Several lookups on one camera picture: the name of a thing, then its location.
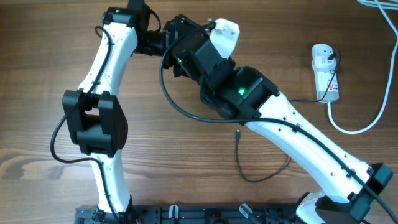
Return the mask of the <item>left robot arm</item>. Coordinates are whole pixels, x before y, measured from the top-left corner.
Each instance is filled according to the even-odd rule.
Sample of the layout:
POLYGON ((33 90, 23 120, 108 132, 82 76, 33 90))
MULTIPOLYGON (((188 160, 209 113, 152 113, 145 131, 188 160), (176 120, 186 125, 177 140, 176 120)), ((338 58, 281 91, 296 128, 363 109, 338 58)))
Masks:
POLYGON ((134 223, 121 159, 128 123, 118 95, 134 53, 161 56, 166 49, 161 30, 148 29, 152 16, 156 13, 144 1, 109 8, 102 25, 95 27, 101 43, 90 71, 77 90, 67 90, 62 98, 65 115, 60 123, 67 124, 72 143, 93 168, 99 193, 94 221, 98 223, 134 223))

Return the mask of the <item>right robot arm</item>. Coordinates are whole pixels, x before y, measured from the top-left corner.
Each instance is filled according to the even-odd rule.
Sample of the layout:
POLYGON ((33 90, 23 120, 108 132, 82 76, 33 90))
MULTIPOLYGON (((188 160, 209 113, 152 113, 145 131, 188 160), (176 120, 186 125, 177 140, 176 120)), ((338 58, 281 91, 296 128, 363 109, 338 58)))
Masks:
POLYGON ((192 24, 170 43, 165 59, 196 81, 220 123, 239 123, 264 136, 303 167, 321 190, 295 209, 304 223, 362 223, 392 178, 384 164, 369 165, 342 150, 309 123, 260 71, 231 59, 237 24, 225 19, 192 24))

